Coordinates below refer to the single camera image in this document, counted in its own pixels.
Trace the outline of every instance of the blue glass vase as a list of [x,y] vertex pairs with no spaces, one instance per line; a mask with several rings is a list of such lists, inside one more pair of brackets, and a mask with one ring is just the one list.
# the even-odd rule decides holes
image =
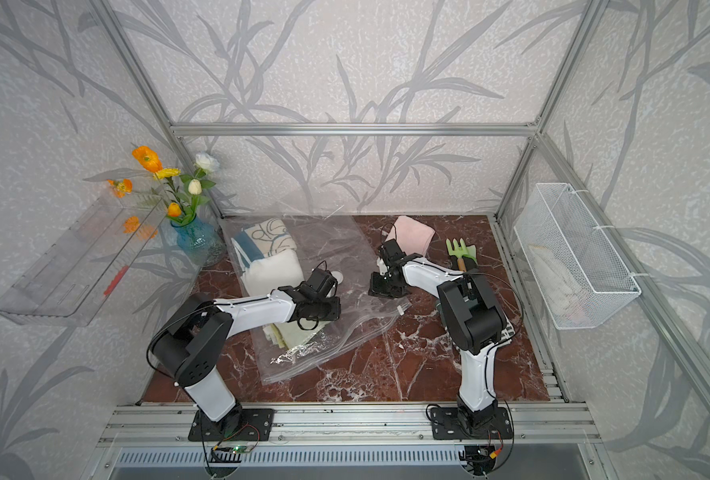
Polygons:
[[216,264],[225,255],[227,246],[214,227],[195,218],[187,225],[171,222],[176,231],[176,244],[196,266]]

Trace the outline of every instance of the white wire basket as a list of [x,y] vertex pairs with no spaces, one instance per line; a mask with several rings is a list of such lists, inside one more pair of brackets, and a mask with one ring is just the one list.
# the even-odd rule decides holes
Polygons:
[[569,184],[536,184],[515,234],[559,330],[595,328],[640,287]]

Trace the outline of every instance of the transparent shelf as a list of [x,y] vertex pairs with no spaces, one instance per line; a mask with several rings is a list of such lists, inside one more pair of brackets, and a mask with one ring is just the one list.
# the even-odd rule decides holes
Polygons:
[[165,216],[158,195],[106,192],[3,294],[0,314],[22,325],[88,325]]

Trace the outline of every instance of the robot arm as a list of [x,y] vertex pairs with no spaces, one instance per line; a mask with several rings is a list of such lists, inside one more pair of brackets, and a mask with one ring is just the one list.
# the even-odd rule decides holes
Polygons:
[[[215,368],[226,339],[268,323],[338,320],[339,298],[330,295],[336,284],[331,272],[315,269],[299,286],[282,286],[264,296],[212,300],[196,293],[153,337],[148,351],[212,422],[222,422],[237,404]],[[230,427],[217,429],[229,432]]]
[[479,431],[497,408],[494,355],[514,335],[493,290],[474,271],[449,270],[418,254],[404,254],[395,240],[381,245],[379,256],[387,272],[371,275],[369,294],[396,298],[408,294],[407,286],[416,286],[438,298],[441,319],[461,350],[459,422],[466,432]]

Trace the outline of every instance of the white rose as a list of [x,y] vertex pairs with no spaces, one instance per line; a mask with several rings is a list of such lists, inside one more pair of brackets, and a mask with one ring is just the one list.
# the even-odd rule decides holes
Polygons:
[[187,185],[187,191],[190,192],[190,194],[192,195],[200,195],[203,191],[203,187],[201,187],[201,181],[197,178],[193,178],[192,180],[190,180],[190,183]]
[[213,174],[216,170],[219,170],[219,160],[213,158],[205,151],[195,154],[195,165],[205,170],[207,174]]

